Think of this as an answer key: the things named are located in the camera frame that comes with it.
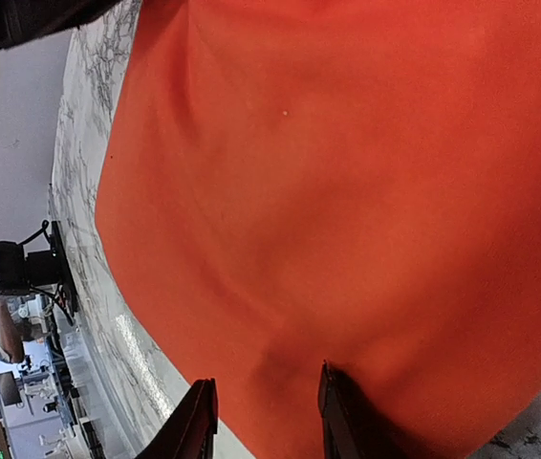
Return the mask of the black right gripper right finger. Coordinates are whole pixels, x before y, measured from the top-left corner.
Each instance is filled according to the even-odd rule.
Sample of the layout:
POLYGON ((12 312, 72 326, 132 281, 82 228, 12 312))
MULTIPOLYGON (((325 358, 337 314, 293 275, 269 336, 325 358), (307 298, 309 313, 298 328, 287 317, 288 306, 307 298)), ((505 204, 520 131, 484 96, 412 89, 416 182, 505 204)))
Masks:
POLYGON ((388 423, 359 385, 341 369, 324 362, 317 405, 326 458, 405 458, 388 423))

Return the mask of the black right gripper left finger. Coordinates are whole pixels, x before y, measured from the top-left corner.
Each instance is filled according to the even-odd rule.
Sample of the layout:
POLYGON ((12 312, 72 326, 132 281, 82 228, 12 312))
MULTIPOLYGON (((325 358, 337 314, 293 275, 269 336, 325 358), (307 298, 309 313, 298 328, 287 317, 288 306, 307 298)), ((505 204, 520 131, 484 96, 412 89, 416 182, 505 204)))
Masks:
POLYGON ((216 382, 197 380, 137 459, 211 459, 217 431, 216 382))

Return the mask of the orange garment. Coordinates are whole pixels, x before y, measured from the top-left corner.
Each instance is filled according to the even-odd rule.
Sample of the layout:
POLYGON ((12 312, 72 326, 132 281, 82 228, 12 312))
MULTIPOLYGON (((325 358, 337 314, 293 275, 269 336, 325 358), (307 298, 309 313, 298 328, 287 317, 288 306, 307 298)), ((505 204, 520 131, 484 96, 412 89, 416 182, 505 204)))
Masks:
POLYGON ((418 458, 541 391, 541 1, 146 1, 99 181, 119 290, 260 458, 320 367, 418 458))

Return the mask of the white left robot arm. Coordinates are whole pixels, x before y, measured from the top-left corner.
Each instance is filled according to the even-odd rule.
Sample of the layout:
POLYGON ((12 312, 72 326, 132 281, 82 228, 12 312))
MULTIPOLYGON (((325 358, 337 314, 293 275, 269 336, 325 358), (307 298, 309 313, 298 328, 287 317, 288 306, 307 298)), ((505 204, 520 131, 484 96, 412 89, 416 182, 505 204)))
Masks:
POLYGON ((0 51, 99 19, 118 0, 0 0, 0 51))

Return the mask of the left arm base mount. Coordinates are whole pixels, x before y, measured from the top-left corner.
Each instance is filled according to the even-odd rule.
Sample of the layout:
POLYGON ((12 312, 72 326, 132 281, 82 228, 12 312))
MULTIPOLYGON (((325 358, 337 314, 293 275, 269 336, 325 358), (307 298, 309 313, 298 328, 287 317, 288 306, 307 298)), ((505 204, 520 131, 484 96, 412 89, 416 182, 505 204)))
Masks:
POLYGON ((56 221, 44 220, 41 228, 22 242, 0 241, 0 295, 31 294, 45 295, 74 325, 79 302, 56 221), (49 248, 26 252, 25 246, 41 235, 49 248))

